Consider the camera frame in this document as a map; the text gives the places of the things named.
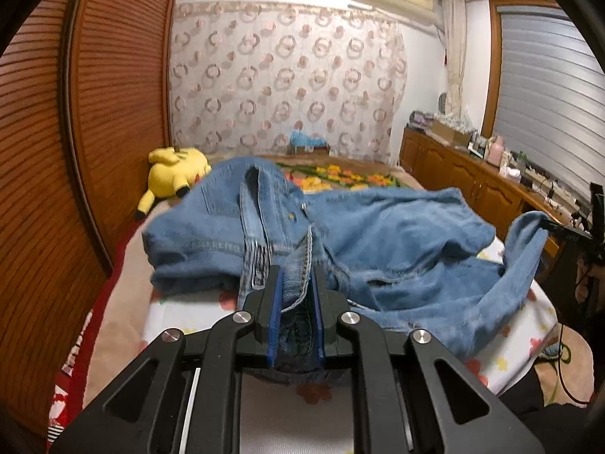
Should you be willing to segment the blue denim jeans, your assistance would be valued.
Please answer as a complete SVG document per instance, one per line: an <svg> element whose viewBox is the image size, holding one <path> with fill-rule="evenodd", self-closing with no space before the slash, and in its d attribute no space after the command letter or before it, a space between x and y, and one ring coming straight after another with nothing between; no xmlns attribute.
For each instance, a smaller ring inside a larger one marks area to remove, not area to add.
<svg viewBox="0 0 605 454"><path fill-rule="evenodd" d="M386 330L423 328L455 357L482 350L521 308L548 234L538 211L510 225L500 263L480 257L495 231L457 189L306 194L273 162L220 162L144 229L153 286L166 295L228 289L245 299L283 271L276 378L317 374L304 306L315 267L329 289Z"/></svg>

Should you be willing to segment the long wooden sideboard cabinet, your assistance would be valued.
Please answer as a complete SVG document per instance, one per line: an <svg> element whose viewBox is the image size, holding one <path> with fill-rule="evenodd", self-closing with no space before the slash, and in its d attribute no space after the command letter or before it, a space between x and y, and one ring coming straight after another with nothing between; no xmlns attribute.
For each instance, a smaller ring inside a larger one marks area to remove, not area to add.
<svg viewBox="0 0 605 454"><path fill-rule="evenodd" d="M495 227L501 240L507 237L512 221L525 212L543 211L560 224L571 221L570 215L551 206L538 192L505 179L488 163L410 127L404 129L400 164L427 190L460 189L468 206Z"/></svg>

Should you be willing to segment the white tissue box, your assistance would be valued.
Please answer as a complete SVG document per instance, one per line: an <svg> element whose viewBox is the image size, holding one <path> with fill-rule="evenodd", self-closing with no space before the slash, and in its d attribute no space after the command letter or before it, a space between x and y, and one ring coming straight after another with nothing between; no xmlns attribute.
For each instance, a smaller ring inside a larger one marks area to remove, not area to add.
<svg viewBox="0 0 605 454"><path fill-rule="evenodd" d="M521 171L518 168L507 166L504 168L504 177L511 182L520 182Z"/></svg>

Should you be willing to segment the pink kettle jug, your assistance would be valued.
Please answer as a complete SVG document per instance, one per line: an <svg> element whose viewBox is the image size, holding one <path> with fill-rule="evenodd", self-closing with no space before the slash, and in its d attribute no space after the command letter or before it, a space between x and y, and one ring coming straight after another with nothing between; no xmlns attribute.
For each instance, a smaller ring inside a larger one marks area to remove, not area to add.
<svg viewBox="0 0 605 454"><path fill-rule="evenodd" d="M505 149L504 138L501 135L492 136L490 140L488 140L485 157L486 162L494 167L500 166L500 161Z"/></svg>

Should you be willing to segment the floral brown bed blanket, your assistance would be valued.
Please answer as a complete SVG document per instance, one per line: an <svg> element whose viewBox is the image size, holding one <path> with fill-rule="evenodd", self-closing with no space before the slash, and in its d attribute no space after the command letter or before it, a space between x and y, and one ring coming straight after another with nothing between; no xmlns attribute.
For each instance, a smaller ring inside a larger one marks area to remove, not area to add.
<svg viewBox="0 0 605 454"><path fill-rule="evenodd" d="M276 164L284 177L306 194L332 190L359 191L367 188L424 189L420 182L402 167L382 162L323 154L265 155L262 159Z"/></svg>

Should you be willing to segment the grey window blind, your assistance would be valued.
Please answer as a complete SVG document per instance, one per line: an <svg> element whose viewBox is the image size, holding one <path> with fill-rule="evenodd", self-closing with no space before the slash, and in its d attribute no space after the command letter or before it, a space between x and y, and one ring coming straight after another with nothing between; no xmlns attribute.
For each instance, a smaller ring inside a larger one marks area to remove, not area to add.
<svg viewBox="0 0 605 454"><path fill-rule="evenodd" d="M576 194L604 182L604 73L567 14L503 5L494 132Z"/></svg>

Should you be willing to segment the cardboard box on sideboard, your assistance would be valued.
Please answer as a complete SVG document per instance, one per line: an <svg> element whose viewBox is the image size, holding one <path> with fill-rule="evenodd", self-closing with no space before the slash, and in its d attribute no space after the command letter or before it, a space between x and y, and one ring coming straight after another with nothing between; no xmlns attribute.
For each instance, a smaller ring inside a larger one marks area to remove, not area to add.
<svg viewBox="0 0 605 454"><path fill-rule="evenodd" d="M434 120L431 126L431 133L444 140L449 146L460 146L466 148L471 141L472 134L464 133L453 129L450 126L442 124L438 120Z"/></svg>

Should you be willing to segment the yellow Pikachu plush toy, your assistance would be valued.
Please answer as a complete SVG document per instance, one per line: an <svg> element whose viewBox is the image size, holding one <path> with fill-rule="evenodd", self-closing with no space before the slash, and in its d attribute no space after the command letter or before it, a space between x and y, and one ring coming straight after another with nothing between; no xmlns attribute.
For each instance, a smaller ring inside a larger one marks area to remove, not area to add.
<svg viewBox="0 0 605 454"><path fill-rule="evenodd" d="M148 186L137 204L138 218L147 216L158 199L183 198L211 171L206 156L195 148L156 149L149 153L148 161Z"/></svg>

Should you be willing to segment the cardboard box with blue cloth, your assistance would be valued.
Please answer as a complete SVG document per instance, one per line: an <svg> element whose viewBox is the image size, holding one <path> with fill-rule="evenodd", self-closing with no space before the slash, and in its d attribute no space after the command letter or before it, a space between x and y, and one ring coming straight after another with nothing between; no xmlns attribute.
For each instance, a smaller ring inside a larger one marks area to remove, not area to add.
<svg viewBox="0 0 605 454"><path fill-rule="evenodd" d="M287 152L289 155L294 156L311 154L328 155L330 146L322 137L309 136L301 131L294 130L289 138Z"/></svg>

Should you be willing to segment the circle patterned sheer curtain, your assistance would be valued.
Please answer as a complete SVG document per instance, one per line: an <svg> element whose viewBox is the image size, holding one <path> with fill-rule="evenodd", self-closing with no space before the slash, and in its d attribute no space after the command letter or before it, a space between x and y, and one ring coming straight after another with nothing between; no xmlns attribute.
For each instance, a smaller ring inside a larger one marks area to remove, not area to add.
<svg viewBox="0 0 605 454"><path fill-rule="evenodd" d="M173 14L173 143L282 154L296 140L390 162L407 83L400 23L381 13L271 2L187 2Z"/></svg>

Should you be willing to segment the beige side curtain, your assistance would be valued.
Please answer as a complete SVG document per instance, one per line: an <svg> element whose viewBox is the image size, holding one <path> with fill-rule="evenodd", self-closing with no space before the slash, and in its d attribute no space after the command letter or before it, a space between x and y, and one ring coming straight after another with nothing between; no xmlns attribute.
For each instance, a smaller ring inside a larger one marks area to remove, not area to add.
<svg viewBox="0 0 605 454"><path fill-rule="evenodd" d="M467 12L464 0L442 0L446 71L446 113L461 118L462 83L467 53Z"/></svg>

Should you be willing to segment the brown louvered wardrobe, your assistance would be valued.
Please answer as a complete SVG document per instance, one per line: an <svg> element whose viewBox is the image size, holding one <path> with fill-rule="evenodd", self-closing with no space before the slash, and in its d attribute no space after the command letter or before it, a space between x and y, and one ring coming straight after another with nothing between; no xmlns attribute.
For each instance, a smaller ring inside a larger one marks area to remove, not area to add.
<svg viewBox="0 0 605 454"><path fill-rule="evenodd" d="M1 449L42 453L54 379L167 146L175 0L1 0Z"/></svg>

